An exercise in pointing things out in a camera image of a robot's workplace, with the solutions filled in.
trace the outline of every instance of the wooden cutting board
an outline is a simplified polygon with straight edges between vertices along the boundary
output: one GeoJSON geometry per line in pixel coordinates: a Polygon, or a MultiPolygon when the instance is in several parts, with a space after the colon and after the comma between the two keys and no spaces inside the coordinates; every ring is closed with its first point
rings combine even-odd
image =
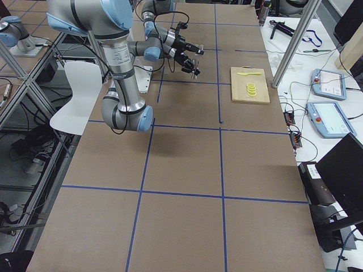
{"type": "Polygon", "coordinates": [[[263,69],[231,67],[232,101],[241,103],[269,104],[265,72],[263,69]],[[261,75],[238,75],[237,73],[261,72],[261,75]],[[247,94],[247,83],[256,86],[256,96],[247,94]]]}

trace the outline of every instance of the computer monitor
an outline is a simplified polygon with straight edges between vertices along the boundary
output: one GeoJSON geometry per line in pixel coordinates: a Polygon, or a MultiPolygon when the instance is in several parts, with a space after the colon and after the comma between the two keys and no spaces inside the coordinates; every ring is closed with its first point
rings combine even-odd
{"type": "Polygon", "coordinates": [[[347,134],[316,164],[324,183],[348,217],[315,224],[315,232],[327,252],[342,246],[336,231],[356,225],[363,234],[363,145],[347,134]]]}

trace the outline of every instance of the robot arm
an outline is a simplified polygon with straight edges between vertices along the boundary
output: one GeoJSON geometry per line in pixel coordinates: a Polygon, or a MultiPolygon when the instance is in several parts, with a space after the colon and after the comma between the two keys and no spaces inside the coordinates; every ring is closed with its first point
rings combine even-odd
{"type": "Polygon", "coordinates": [[[76,36],[87,36],[88,31],[92,31],[101,44],[113,77],[113,84],[103,99],[102,108],[103,119],[111,128],[147,131],[151,126],[153,109],[139,95],[133,67],[134,56],[144,55],[147,60],[157,60],[164,57],[162,52],[165,47],[164,52],[169,56],[174,55],[184,71],[199,73],[196,65],[183,53],[184,50],[199,50],[196,46],[186,43],[179,36],[179,31],[172,32],[161,27],[157,31],[154,29],[155,16],[158,12],[170,10],[170,0],[146,2],[143,7],[144,26],[152,24],[153,29],[146,35],[146,41],[139,42],[126,40],[133,23],[128,0],[47,2],[48,23],[51,27],[76,36]]]}
{"type": "Polygon", "coordinates": [[[18,45],[22,52],[29,52],[35,48],[32,36],[17,16],[7,16],[0,20],[0,40],[6,47],[18,45]]]}

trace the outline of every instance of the white table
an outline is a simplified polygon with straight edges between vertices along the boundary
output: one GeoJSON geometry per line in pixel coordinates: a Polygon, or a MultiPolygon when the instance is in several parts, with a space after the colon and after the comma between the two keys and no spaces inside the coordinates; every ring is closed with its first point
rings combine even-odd
{"type": "MultiPolygon", "coordinates": [[[[287,26],[296,29],[299,19],[267,17],[265,26],[261,27],[262,36],[271,64],[271,69],[272,72],[275,74],[277,67],[283,57],[283,54],[272,52],[285,52],[291,38],[288,35],[276,30],[273,40],[270,40],[273,28],[271,25],[269,25],[270,20],[285,22],[287,26]]],[[[315,30],[316,34],[323,41],[322,46],[318,49],[334,50],[336,48],[336,46],[330,39],[327,31],[325,30],[323,24],[319,20],[313,19],[308,29],[315,30]]],[[[295,110],[302,108],[295,105],[293,102],[305,107],[307,101],[335,100],[314,95],[312,92],[310,92],[310,86],[304,86],[297,83],[292,84],[290,91],[291,82],[310,84],[311,73],[313,72],[313,70],[321,69],[325,63],[325,70],[339,71],[348,76],[348,73],[346,71],[338,70],[334,65],[335,60],[339,57],[339,52],[337,50],[321,53],[303,53],[304,50],[312,50],[313,48],[316,47],[310,42],[305,43],[302,41],[300,43],[297,50],[297,53],[299,54],[295,54],[277,90],[278,94],[280,95],[280,101],[290,103],[294,106],[295,110]]],[[[349,88],[359,88],[356,81],[350,76],[345,78],[345,84],[349,88]]],[[[286,104],[281,104],[283,110],[285,109],[285,105],[286,104]]],[[[347,90],[347,99],[344,101],[339,101],[339,105],[341,106],[347,117],[358,116],[359,114],[363,113],[363,93],[361,91],[347,90]]],[[[287,105],[286,109],[291,110],[291,107],[287,105]]],[[[297,123],[297,126],[302,129],[302,136],[312,141],[312,143],[317,146],[318,154],[314,160],[319,161],[322,157],[325,156],[326,153],[329,152],[330,149],[333,148],[335,144],[339,142],[340,139],[322,138],[310,121],[310,117],[307,115],[303,116],[303,114],[304,111],[302,110],[295,111],[295,121],[297,123]]],[[[357,132],[357,139],[360,142],[363,142],[363,117],[351,120],[351,124],[357,132]]],[[[313,159],[316,154],[315,147],[305,139],[302,140],[302,145],[303,147],[297,150],[296,161],[301,162],[313,159]]],[[[335,206],[337,210],[341,210],[338,204],[335,204],[335,206]]],[[[358,231],[356,231],[354,235],[356,235],[358,238],[362,238],[361,234],[358,231]]],[[[347,271],[348,266],[363,268],[363,242],[357,241],[356,245],[357,250],[344,251],[343,255],[348,258],[348,260],[340,262],[339,270],[347,271]]],[[[340,249],[337,249],[330,253],[325,253],[324,251],[322,251],[322,256],[326,268],[335,269],[338,260],[337,256],[339,254],[340,249]]]]}

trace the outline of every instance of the white chair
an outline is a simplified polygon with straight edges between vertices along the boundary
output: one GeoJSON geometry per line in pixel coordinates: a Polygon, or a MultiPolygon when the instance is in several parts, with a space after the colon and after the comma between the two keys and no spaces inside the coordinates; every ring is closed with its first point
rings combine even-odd
{"type": "Polygon", "coordinates": [[[64,66],[73,96],[50,119],[50,126],[69,134],[82,135],[102,88],[98,65],[89,62],[67,62],[64,66]]]}

